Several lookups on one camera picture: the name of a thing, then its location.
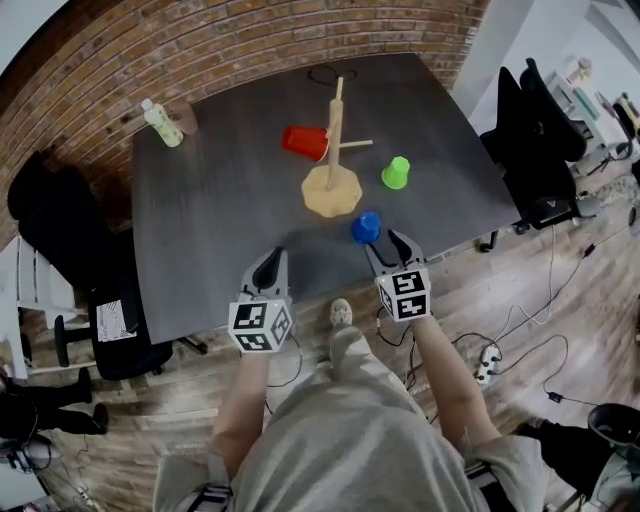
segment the brick wall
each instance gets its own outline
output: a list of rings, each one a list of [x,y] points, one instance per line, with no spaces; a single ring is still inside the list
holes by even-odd
[[[79,167],[115,226],[130,215],[144,98],[195,102],[284,69],[392,52],[418,53],[450,87],[488,2],[71,0],[0,77],[0,246],[16,231],[7,188],[34,150]]]

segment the green cup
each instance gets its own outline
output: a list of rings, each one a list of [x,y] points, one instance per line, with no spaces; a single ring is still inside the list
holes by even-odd
[[[397,156],[391,160],[389,167],[382,171],[382,183],[393,190],[400,190],[407,186],[409,181],[409,160],[403,156]]]

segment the chair backrest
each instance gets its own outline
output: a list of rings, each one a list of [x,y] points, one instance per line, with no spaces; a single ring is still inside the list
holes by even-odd
[[[48,194],[20,219],[18,227],[73,287],[87,291],[115,279],[114,235],[75,169],[53,174]]]
[[[539,202],[575,198],[575,182],[547,137],[528,97],[508,69],[498,78],[496,136],[504,181],[521,215]]]
[[[49,195],[52,187],[53,173],[36,151],[11,182],[7,193],[9,213],[16,220],[26,217]]]
[[[618,115],[618,119],[620,120],[620,124],[622,125],[622,128],[624,129],[625,133],[627,134],[627,137],[629,138],[629,140],[633,140],[636,136],[636,127],[633,124],[633,121],[631,120],[631,118],[629,117],[629,114],[627,114],[627,111],[624,109],[622,105],[620,105],[620,103],[614,103],[613,110],[616,111],[616,114]]]
[[[587,141],[553,99],[535,60],[527,59],[527,69],[520,75],[520,86],[531,105],[531,112],[542,124],[544,136],[558,155],[569,162],[582,159]]]

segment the plastic bottle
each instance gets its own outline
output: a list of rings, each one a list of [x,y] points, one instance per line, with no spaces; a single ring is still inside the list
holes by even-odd
[[[145,121],[156,129],[167,146],[175,148],[182,142],[184,135],[171,122],[162,105],[147,98],[142,102],[142,109]]]

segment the shoe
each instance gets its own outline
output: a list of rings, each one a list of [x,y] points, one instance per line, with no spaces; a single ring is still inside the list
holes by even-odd
[[[78,386],[78,389],[80,390],[82,401],[86,404],[90,404],[93,401],[93,394],[91,393],[91,377],[87,368],[80,368],[76,386]]]
[[[353,323],[353,311],[346,299],[336,299],[331,303],[329,313],[331,325],[351,325]]]
[[[93,410],[93,421],[100,429],[99,434],[107,433],[107,425],[109,425],[109,412],[104,404],[96,404],[96,408]]]

